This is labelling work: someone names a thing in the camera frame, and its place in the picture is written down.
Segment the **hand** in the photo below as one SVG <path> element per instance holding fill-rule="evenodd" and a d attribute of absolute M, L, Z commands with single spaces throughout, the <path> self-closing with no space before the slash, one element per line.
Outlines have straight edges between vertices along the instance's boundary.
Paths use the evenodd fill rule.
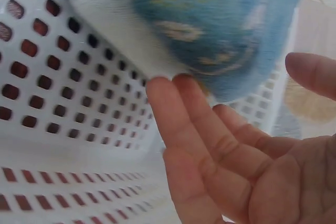
<path fill-rule="evenodd" d="M 289 74 L 336 99 L 336 61 L 290 54 Z M 336 223 L 336 137 L 271 137 L 228 106 L 210 108 L 189 76 L 148 83 L 183 224 Z"/>

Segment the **basket hole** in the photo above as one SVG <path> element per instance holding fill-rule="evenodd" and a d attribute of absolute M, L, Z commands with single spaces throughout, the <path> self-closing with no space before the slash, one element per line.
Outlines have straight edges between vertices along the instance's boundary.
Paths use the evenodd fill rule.
<path fill-rule="evenodd" d="M 132 71 L 131 72 L 131 77 L 132 77 L 133 80 L 136 80 L 138 78 L 138 73 L 135 72 L 135 71 Z"/>
<path fill-rule="evenodd" d="M 257 111 L 256 117 L 259 118 L 259 119 L 263 119 L 265 117 L 265 114 L 261 111 Z"/>
<path fill-rule="evenodd" d="M 12 38 L 12 35 L 13 35 L 12 29 L 10 29 L 4 23 L 0 22 L 0 39 L 2 39 L 5 42 L 8 42 Z"/>
<path fill-rule="evenodd" d="M 113 58 L 114 58 L 114 53 L 113 53 L 113 51 L 112 50 L 110 50 L 110 49 L 105 49 L 105 58 L 107 59 L 107 60 L 113 60 Z"/>
<path fill-rule="evenodd" d="M 35 196 L 37 201 L 40 203 L 42 209 L 44 210 L 52 210 L 50 203 L 48 202 L 47 198 L 43 195 L 36 195 Z"/>
<path fill-rule="evenodd" d="M 91 80 L 89 82 L 89 89 L 92 91 L 98 91 L 99 90 L 99 83 L 97 81 Z"/>
<path fill-rule="evenodd" d="M 81 51 L 81 52 L 79 52 L 78 60 L 79 60 L 79 62 L 83 63 L 84 65 L 87 65 L 90 61 L 90 57 L 87 53 Z"/>
<path fill-rule="evenodd" d="M 126 84 L 125 85 L 125 92 L 130 92 L 131 91 L 131 85 L 129 85 L 129 84 Z"/>
<path fill-rule="evenodd" d="M 77 123 L 83 123 L 86 119 L 86 116 L 83 113 L 77 113 L 75 116 L 75 121 Z"/>
<path fill-rule="evenodd" d="M 82 98 L 82 105 L 85 106 L 85 107 L 91 107 L 92 105 L 92 98 L 90 97 L 83 97 Z"/>
<path fill-rule="evenodd" d="M 131 123 L 132 122 L 132 117 L 131 116 L 126 116 L 125 123 Z"/>
<path fill-rule="evenodd" d="M 10 84 L 6 84 L 2 88 L 2 95 L 11 100 L 16 100 L 19 97 L 20 90 Z"/>
<path fill-rule="evenodd" d="M 107 130 L 108 130 L 109 132 L 113 132 L 115 128 L 116 128 L 116 127 L 115 127 L 114 124 L 109 124 L 109 125 L 107 126 Z"/>
<path fill-rule="evenodd" d="M 100 119 L 95 119 L 92 123 L 92 127 L 99 128 L 100 124 L 101 124 L 101 120 Z"/>
<path fill-rule="evenodd" d="M 119 147 L 121 145 L 121 141 L 120 140 L 117 140 L 116 143 L 114 144 L 115 147 Z"/>
<path fill-rule="evenodd" d="M 68 20 L 68 27 L 75 34 L 79 33 L 80 24 L 77 22 L 77 20 L 75 20 L 75 18 L 73 18 L 73 17 L 69 18 L 69 20 Z"/>
<path fill-rule="evenodd" d="M 15 195 L 15 199 L 20 206 L 22 211 L 32 211 L 31 205 L 29 204 L 26 196 L 24 195 Z"/>
<path fill-rule="evenodd" d="M 3 194 L 0 194 L 0 211 L 10 211 L 9 204 Z"/>
<path fill-rule="evenodd" d="M 118 66 L 119 66 L 119 69 L 120 69 L 121 71 L 125 71 L 125 69 L 126 69 L 126 67 L 127 67 L 126 63 L 125 63 L 123 60 L 120 60 L 120 61 L 119 61 Z"/>
<path fill-rule="evenodd" d="M 52 80 L 49 77 L 46 76 L 40 76 L 37 80 L 37 85 L 40 88 L 49 90 L 52 85 Z"/>
<path fill-rule="evenodd" d="M 56 175 L 63 184 L 69 183 L 69 181 L 67 180 L 67 178 L 64 176 L 63 173 L 56 173 Z"/>
<path fill-rule="evenodd" d="M 54 0 L 47 0 L 46 9 L 54 17 L 58 16 L 61 12 L 61 7 L 58 4 L 56 4 Z"/>
<path fill-rule="evenodd" d="M 30 40 L 25 39 L 24 41 L 22 41 L 21 51 L 31 57 L 35 57 L 36 54 L 38 53 L 38 47 Z"/>
<path fill-rule="evenodd" d="M 104 76 L 106 74 L 106 68 L 104 67 L 104 65 L 98 64 L 96 72 L 97 74 Z"/>
<path fill-rule="evenodd" d="M 55 198 L 57 199 L 58 203 L 61 205 L 63 208 L 69 208 L 69 204 L 65 200 L 65 198 L 62 195 L 55 195 Z"/>
<path fill-rule="evenodd" d="M 18 76 L 19 78 L 26 78 L 27 74 L 28 74 L 28 68 L 23 65 L 20 62 L 13 62 L 11 68 L 10 68 L 10 72 L 15 75 Z"/>
<path fill-rule="evenodd" d="M 46 36 L 48 33 L 48 25 L 38 18 L 34 20 L 33 29 L 41 36 Z"/>
<path fill-rule="evenodd" d="M 45 181 L 46 184 L 53 184 L 54 182 L 52 181 L 52 179 L 50 178 L 49 174 L 47 174 L 46 172 L 40 172 L 41 177 L 43 178 L 43 180 Z"/>
<path fill-rule="evenodd" d="M 105 215 L 106 218 L 107 218 L 109 221 L 111 221 L 113 224 L 118 224 L 117 220 L 116 220 L 111 214 L 109 214 L 108 212 L 106 212 L 104 215 Z"/>
<path fill-rule="evenodd" d="M 69 87 L 63 87 L 61 95 L 62 97 L 71 100 L 72 97 L 74 96 L 73 93 L 73 89 L 69 88 Z"/>
<path fill-rule="evenodd" d="M 119 76 L 117 76 L 117 75 L 114 74 L 114 75 L 112 76 L 111 82 L 112 82 L 113 84 L 115 84 L 115 85 L 118 85 L 118 84 L 119 84 L 119 81 L 120 81 Z"/>
<path fill-rule="evenodd" d="M 135 103 L 131 104 L 131 111 L 135 111 L 137 108 L 137 105 Z"/>
<path fill-rule="evenodd" d="M 248 106 L 244 106 L 242 109 L 242 112 L 244 112 L 245 114 L 250 114 L 251 111 L 252 111 L 252 108 Z"/>
<path fill-rule="evenodd" d="M 61 66 L 61 61 L 53 55 L 49 55 L 47 60 L 47 66 L 54 69 L 59 70 Z"/>
<path fill-rule="evenodd" d="M 108 109 L 107 105 L 105 105 L 105 104 L 101 104 L 101 105 L 99 106 L 98 111 L 99 111 L 100 113 L 102 113 L 102 114 L 106 114 L 107 109 Z"/>
<path fill-rule="evenodd" d="M 82 181 L 80 180 L 80 178 L 78 177 L 76 173 L 70 173 L 70 174 L 72 175 L 72 177 L 77 183 L 80 183 L 80 184 L 82 183 Z"/>
<path fill-rule="evenodd" d="M 86 193 L 86 194 L 92 200 L 93 203 L 95 204 L 99 203 L 92 193 Z"/>
<path fill-rule="evenodd" d="M 26 181 L 30 184 L 36 184 L 36 180 L 34 179 L 33 175 L 28 170 L 22 170 L 22 174 L 25 177 Z"/>
<path fill-rule="evenodd" d="M 126 135 L 126 132 L 127 132 L 126 129 L 122 128 L 121 131 L 120 131 L 120 135 L 124 136 L 124 135 Z"/>
<path fill-rule="evenodd" d="M 59 36 L 58 41 L 57 41 L 57 46 L 63 51 L 68 52 L 70 48 L 70 42 L 65 37 Z"/>
<path fill-rule="evenodd" d="M 86 141 L 93 142 L 95 138 L 96 138 L 96 135 L 91 133 L 87 136 Z"/>
<path fill-rule="evenodd" d="M 79 130 L 71 129 L 68 133 L 69 138 L 77 138 L 79 134 Z"/>
<path fill-rule="evenodd" d="M 114 113 L 113 113 L 113 117 L 114 117 L 115 119 L 119 119 L 120 116 L 121 116 L 121 112 L 120 112 L 119 110 L 114 111 Z"/>
<path fill-rule="evenodd" d="M 124 220 L 128 220 L 128 216 L 122 210 L 118 209 L 117 212 Z"/>
<path fill-rule="evenodd" d="M 107 99 L 112 99 L 112 98 L 113 98 L 113 95 L 114 95 L 114 93 L 113 93 L 112 90 L 110 90 L 110 89 L 106 89 L 106 90 L 105 90 L 105 97 L 106 97 Z"/>
<path fill-rule="evenodd" d="M 82 74 L 77 69 L 72 68 L 70 70 L 69 77 L 70 77 L 71 80 L 73 80 L 75 82 L 79 82 L 81 77 L 82 77 Z"/>
<path fill-rule="evenodd" d="M 12 169 L 10 169 L 10 168 L 2 168 L 2 171 L 3 171 L 3 173 L 4 173 L 5 177 L 6 177 L 6 180 L 8 182 L 17 182 L 17 179 L 16 179 L 16 177 L 15 177 L 14 172 L 13 172 Z"/>
<path fill-rule="evenodd" d="M 89 34 L 88 44 L 93 48 L 97 48 L 98 47 L 98 39 L 94 35 Z"/>
<path fill-rule="evenodd" d="M 104 198 L 106 201 L 111 201 L 111 199 L 109 198 L 109 196 L 107 196 L 106 193 L 104 193 L 103 191 L 99 191 L 99 193 L 101 194 L 101 196 L 103 196 L 103 198 Z"/>
<path fill-rule="evenodd" d="M 83 173 L 83 174 L 84 174 L 84 176 L 86 177 L 86 179 L 87 179 L 89 182 L 91 182 L 91 183 L 95 183 L 95 181 L 90 177 L 89 174 L 87 174 L 87 173 Z"/>
<path fill-rule="evenodd" d="M 60 129 L 60 126 L 56 123 L 49 123 L 47 126 L 47 132 L 52 134 L 57 134 Z"/>
<path fill-rule="evenodd" d="M 54 109 L 54 115 L 63 117 L 67 112 L 67 108 L 62 105 L 57 105 Z"/>
<path fill-rule="evenodd" d="M 262 109 L 266 110 L 266 109 L 268 108 L 268 103 L 267 103 L 267 102 L 264 102 L 264 101 L 261 101 L 261 102 L 259 103 L 259 106 L 260 106 Z"/>
<path fill-rule="evenodd" d="M 101 144 L 109 144 L 109 142 L 110 142 L 110 138 L 106 136 L 102 139 Z"/>
<path fill-rule="evenodd" d="M 9 14 L 11 14 L 14 18 L 21 19 L 25 14 L 25 9 L 21 4 L 16 2 L 15 0 L 10 0 L 6 5 L 6 10 Z"/>

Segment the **square hole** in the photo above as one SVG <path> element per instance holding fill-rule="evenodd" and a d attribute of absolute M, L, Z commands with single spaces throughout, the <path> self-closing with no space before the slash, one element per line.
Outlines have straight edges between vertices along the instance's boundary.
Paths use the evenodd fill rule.
<path fill-rule="evenodd" d="M 83 63 L 84 65 L 87 65 L 90 61 L 90 56 L 86 52 L 81 51 L 78 55 L 78 61 Z"/>
<path fill-rule="evenodd" d="M 61 95 L 62 97 L 71 100 L 72 97 L 74 96 L 73 93 L 73 89 L 69 88 L 69 87 L 63 87 Z"/>
<path fill-rule="evenodd" d="M 82 103 L 81 103 L 83 106 L 85 106 L 85 107 L 91 107 L 91 105 L 92 105 L 92 98 L 90 98 L 90 97 L 83 97 L 82 98 Z"/>
<path fill-rule="evenodd" d="M 33 116 L 27 115 L 22 119 L 21 124 L 28 128 L 34 128 L 37 124 L 37 119 Z"/>
<path fill-rule="evenodd" d="M 25 39 L 21 43 L 21 51 L 31 57 L 35 57 L 38 53 L 38 47 L 36 44 L 31 42 L 30 40 Z"/>
<path fill-rule="evenodd" d="M 80 24 L 78 23 L 78 21 L 74 17 L 69 18 L 69 20 L 68 20 L 68 27 L 75 34 L 79 33 Z"/>
<path fill-rule="evenodd" d="M 88 44 L 89 44 L 91 47 L 93 47 L 93 48 L 97 48 L 99 42 L 98 42 L 98 39 L 97 39 L 94 35 L 89 34 L 89 36 L 88 36 Z"/>
<path fill-rule="evenodd" d="M 244 106 L 242 109 L 242 112 L 244 112 L 245 114 L 250 114 L 251 111 L 252 111 L 252 108 L 248 106 Z"/>
<path fill-rule="evenodd" d="M 33 29 L 41 36 L 46 36 L 48 33 L 48 25 L 38 18 L 34 20 Z"/>
<path fill-rule="evenodd" d="M 37 85 L 40 88 L 49 90 L 51 88 L 51 85 L 52 85 L 52 80 L 49 77 L 47 77 L 47 76 L 40 76 L 37 79 Z"/>
<path fill-rule="evenodd" d="M 41 97 L 38 97 L 36 95 L 33 95 L 31 98 L 30 98 L 30 101 L 29 101 L 29 106 L 30 107 L 33 107 L 33 108 L 36 108 L 36 109 L 41 109 L 44 105 L 44 99 L 41 98 Z"/>
<path fill-rule="evenodd" d="M 23 6 L 15 0 L 8 1 L 6 5 L 6 10 L 9 14 L 17 19 L 21 19 L 25 14 L 25 9 L 23 8 Z"/>
<path fill-rule="evenodd" d="M 23 65 L 20 62 L 13 62 L 12 66 L 10 68 L 10 72 L 15 75 L 18 76 L 19 78 L 26 78 L 27 74 L 28 74 L 28 68 L 27 66 Z"/>
<path fill-rule="evenodd" d="M 61 12 L 61 7 L 54 0 L 47 0 L 46 9 L 54 17 L 58 16 Z"/>
<path fill-rule="evenodd" d="M 26 196 L 24 195 L 15 195 L 15 199 L 19 204 L 22 211 L 32 211 L 31 205 L 29 204 Z"/>
<path fill-rule="evenodd" d="M 107 99 L 112 99 L 112 98 L 113 98 L 113 95 L 114 95 L 114 93 L 113 93 L 112 90 L 110 90 L 110 89 L 106 89 L 106 90 L 105 90 L 105 97 L 106 97 Z"/>
<path fill-rule="evenodd" d="M 113 60 L 114 58 L 114 53 L 110 49 L 105 49 L 104 55 L 107 60 Z"/>
<path fill-rule="evenodd" d="M 77 123 L 83 123 L 86 119 L 86 116 L 83 113 L 77 113 L 75 116 L 75 121 Z"/>
<path fill-rule="evenodd" d="M 57 40 L 57 47 L 65 52 L 68 52 L 70 49 L 70 42 L 65 37 L 59 36 Z"/>
<path fill-rule="evenodd" d="M 92 90 L 92 91 L 98 91 L 99 90 L 99 82 L 91 80 L 89 82 L 89 89 Z"/>
<path fill-rule="evenodd" d="M 60 126 L 56 123 L 49 123 L 47 126 L 47 132 L 52 134 L 57 134 L 60 129 Z"/>
<path fill-rule="evenodd" d="M 61 66 L 61 61 L 53 55 L 49 55 L 47 60 L 47 66 L 54 69 L 59 70 Z"/>
<path fill-rule="evenodd" d="M 70 70 L 69 77 L 70 77 L 71 80 L 73 80 L 75 82 L 79 82 L 81 77 L 82 77 L 82 74 L 77 69 L 72 68 Z"/>
<path fill-rule="evenodd" d="M 20 90 L 10 84 L 5 84 L 2 88 L 2 95 L 8 99 L 16 100 L 20 95 Z"/>
<path fill-rule="evenodd" d="M 62 105 L 57 105 L 54 109 L 54 115 L 63 117 L 67 113 L 67 108 Z"/>

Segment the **white plastic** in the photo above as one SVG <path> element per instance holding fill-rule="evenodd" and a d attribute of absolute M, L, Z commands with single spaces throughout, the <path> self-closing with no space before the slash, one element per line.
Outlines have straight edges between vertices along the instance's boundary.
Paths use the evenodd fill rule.
<path fill-rule="evenodd" d="M 230 105 L 269 132 L 285 80 Z M 0 0 L 0 224 L 180 223 L 144 81 L 68 0 Z"/>

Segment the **white laundry basket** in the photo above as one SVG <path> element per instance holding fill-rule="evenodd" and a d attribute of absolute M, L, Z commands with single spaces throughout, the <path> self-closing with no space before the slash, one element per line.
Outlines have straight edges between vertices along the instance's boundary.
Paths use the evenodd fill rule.
<path fill-rule="evenodd" d="M 145 82 L 68 0 L 0 0 L 0 223 L 180 223 Z M 231 106 L 270 132 L 285 82 Z"/>

